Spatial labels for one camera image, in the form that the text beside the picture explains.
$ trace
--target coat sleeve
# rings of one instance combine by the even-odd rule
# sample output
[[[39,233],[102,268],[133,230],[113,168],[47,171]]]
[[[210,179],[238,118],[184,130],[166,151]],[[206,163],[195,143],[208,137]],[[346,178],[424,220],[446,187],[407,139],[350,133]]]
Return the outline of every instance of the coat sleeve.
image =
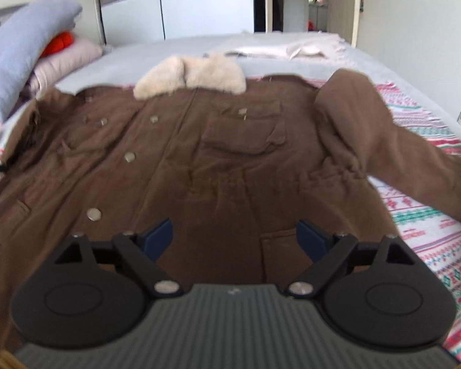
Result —
[[[318,93],[313,117],[335,163],[377,177],[461,222],[461,157],[396,126],[367,77],[337,71]]]

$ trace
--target wardrobe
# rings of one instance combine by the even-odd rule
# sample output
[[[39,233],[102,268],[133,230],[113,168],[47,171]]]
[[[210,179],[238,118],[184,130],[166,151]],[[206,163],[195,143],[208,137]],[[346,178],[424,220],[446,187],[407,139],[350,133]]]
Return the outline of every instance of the wardrobe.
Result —
[[[120,46],[254,31],[254,0],[99,0],[106,43]]]

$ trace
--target chest pocket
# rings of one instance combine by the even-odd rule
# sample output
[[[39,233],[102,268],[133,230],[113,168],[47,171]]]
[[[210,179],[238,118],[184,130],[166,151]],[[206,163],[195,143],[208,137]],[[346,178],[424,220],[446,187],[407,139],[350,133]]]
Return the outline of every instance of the chest pocket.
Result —
[[[208,148],[230,153],[270,153],[286,142],[286,127],[279,101],[214,103],[202,141]]]
[[[58,152],[75,155],[109,148],[121,139],[137,112],[124,107],[77,118],[64,133]]]

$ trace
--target gray ribbed plate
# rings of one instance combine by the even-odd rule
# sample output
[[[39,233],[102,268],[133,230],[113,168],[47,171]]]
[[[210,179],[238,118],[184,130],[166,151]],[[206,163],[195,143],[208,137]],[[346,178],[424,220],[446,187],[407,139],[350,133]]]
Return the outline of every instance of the gray ribbed plate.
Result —
[[[26,345],[29,369],[450,369],[441,347],[410,354],[369,351],[334,333],[316,307],[273,285],[195,285],[156,302],[129,334],[102,347],[56,351]]]

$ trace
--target open door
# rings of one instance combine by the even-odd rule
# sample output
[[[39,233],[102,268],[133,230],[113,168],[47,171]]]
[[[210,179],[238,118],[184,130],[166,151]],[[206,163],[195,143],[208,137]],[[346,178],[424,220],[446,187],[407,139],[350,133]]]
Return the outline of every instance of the open door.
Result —
[[[328,32],[357,46],[360,0],[328,0]]]

